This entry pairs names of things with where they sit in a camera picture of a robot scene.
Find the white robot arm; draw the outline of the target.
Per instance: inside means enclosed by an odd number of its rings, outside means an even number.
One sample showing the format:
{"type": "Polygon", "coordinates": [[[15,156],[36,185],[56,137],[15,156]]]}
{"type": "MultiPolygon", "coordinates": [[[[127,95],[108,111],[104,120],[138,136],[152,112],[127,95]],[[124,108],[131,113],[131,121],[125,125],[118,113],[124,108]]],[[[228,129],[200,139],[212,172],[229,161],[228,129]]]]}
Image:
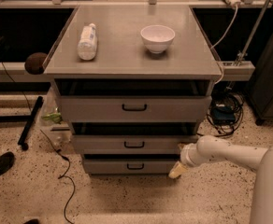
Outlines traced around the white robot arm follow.
{"type": "Polygon", "coordinates": [[[196,143],[179,145],[180,159],[168,176],[175,179],[201,164],[230,161],[256,173],[250,224],[273,224],[273,146],[234,145],[226,139],[205,135],[196,143]]]}

